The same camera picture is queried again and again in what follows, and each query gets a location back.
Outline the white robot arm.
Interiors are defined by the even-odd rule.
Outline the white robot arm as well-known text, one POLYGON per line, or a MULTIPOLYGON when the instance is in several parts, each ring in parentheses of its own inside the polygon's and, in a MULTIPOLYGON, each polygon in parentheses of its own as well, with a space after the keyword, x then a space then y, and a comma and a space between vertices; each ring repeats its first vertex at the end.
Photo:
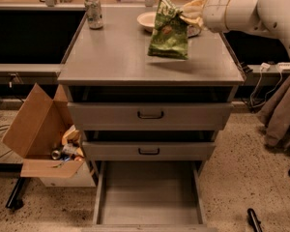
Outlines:
POLYGON ((280 40, 290 59, 290 0, 193 0, 180 9, 190 25, 280 40))

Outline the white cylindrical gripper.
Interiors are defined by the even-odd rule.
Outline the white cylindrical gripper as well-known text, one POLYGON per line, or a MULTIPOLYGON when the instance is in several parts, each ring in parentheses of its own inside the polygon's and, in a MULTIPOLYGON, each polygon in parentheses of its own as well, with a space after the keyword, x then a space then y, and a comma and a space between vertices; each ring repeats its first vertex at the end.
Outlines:
POLYGON ((212 32, 228 32, 226 11, 230 1, 192 0, 182 7, 180 19, 194 27, 203 28, 205 25, 212 32))

